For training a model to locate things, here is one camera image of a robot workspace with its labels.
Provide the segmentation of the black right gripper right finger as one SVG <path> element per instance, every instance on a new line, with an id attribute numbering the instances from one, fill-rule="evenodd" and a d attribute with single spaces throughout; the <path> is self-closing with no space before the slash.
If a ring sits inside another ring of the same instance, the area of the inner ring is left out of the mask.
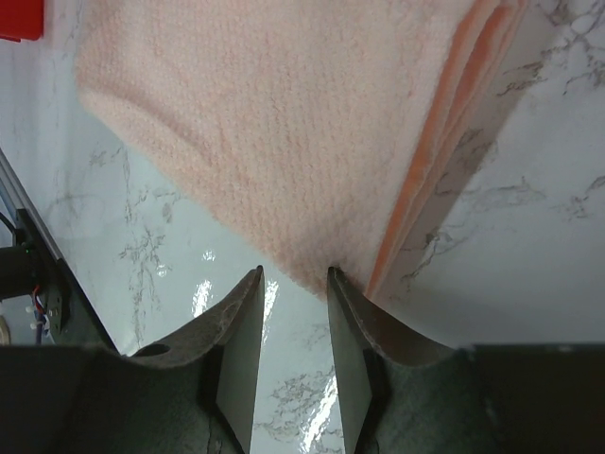
<path id="1" fill-rule="evenodd" d="M 393 401 L 388 364 L 424 366 L 452 349 L 377 306 L 337 267 L 326 295 L 345 451 L 363 453 Z"/>

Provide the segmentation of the light pink towel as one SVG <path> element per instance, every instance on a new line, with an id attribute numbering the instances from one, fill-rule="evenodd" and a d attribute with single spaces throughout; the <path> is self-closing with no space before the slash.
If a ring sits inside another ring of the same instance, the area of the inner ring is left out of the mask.
<path id="1" fill-rule="evenodd" d="M 380 289 L 523 1 L 89 1 L 83 106 L 303 288 Z"/>

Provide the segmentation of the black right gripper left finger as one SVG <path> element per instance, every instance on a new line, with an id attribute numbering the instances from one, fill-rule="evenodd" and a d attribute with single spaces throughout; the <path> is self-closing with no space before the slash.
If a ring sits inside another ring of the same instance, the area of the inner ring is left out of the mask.
<path id="1" fill-rule="evenodd" d="M 196 403 L 236 453 L 251 449 L 264 301 L 265 275 L 258 266 L 218 304 L 133 355 L 141 364 L 167 371 L 198 365 Z"/>

